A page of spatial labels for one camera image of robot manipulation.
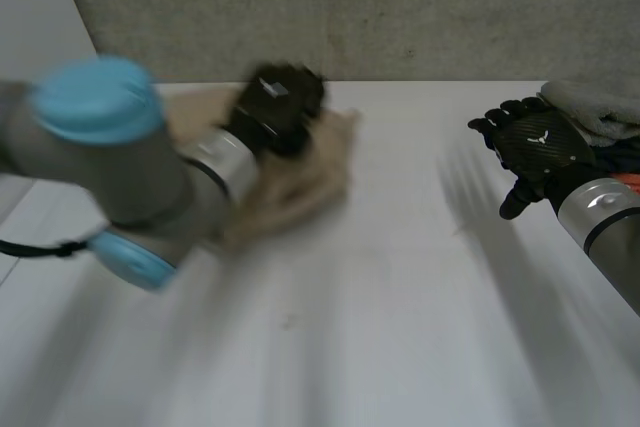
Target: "white tabletop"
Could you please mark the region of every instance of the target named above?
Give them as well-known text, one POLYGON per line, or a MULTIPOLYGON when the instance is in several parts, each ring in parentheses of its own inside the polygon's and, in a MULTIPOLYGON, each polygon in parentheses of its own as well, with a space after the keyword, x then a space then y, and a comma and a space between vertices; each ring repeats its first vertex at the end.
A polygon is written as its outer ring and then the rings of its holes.
MULTIPOLYGON (((637 426, 640 320, 548 205, 498 218, 513 178, 466 128, 539 85, 331 84, 363 113, 349 200, 161 295, 0 257, 0 425, 637 426)), ((38 182, 0 238, 101 222, 38 182)))

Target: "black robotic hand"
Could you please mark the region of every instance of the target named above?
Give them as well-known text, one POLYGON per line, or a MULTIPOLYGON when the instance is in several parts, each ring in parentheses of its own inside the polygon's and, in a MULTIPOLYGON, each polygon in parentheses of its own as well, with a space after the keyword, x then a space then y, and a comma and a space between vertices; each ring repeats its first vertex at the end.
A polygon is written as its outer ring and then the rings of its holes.
POLYGON ((556 209, 574 188, 594 178, 593 151, 571 123, 539 98, 509 100, 469 122, 505 169, 518 176, 500 206, 513 219, 532 202, 549 198, 556 209))
POLYGON ((322 111, 323 79, 305 67, 262 65, 233 104, 225 130, 254 155, 291 157, 309 143, 309 126, 322 111))

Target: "beige cloth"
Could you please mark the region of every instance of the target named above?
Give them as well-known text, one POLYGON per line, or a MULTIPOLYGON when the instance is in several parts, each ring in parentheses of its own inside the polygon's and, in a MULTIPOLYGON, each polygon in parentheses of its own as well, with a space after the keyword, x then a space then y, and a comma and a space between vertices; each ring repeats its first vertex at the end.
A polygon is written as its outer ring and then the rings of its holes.
MULTIPOLYGON (((224 122, 237 94, 231 88, 168 97, 167 116, 178 143, 197 138, 211 124, 224 122)), ((236 249, 247 242, 315 214, 347 192, 349 158, 357 112, 325 111, 311 129, 313 142, 299 158, 268 154, 255 188, 232 214, 223 245, 236 249)))

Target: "light blue joint cap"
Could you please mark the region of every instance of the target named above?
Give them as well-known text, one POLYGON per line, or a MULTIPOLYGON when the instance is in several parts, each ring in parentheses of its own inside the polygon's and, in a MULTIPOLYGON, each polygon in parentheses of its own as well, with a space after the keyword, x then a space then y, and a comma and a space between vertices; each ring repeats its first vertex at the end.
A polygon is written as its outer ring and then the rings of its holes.
POLYGON ((89 249, 115 275, 144 290, 159 290, 176 275, 167 261, 111 232, 90 239, 89 249))
POLYGON ((72 63, 36 86, 35 118, 52 134, 89 145, 118 145, 164 125, 149 73, 130 60, 102 56, 72 63))

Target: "black cable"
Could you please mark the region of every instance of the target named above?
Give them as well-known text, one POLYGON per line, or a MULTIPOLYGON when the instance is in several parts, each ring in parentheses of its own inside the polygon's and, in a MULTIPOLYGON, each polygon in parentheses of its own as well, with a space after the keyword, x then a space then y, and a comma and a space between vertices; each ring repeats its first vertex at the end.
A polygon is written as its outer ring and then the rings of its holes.
POLYGON ((38 257, 71 257, 76 252, 86 250, 86 240, 80 242, 63 242, 54 247, 36 247, 34 245, 14 244, 6 240, 0 240, 0 253, 11 257, 38 258, 38 257))

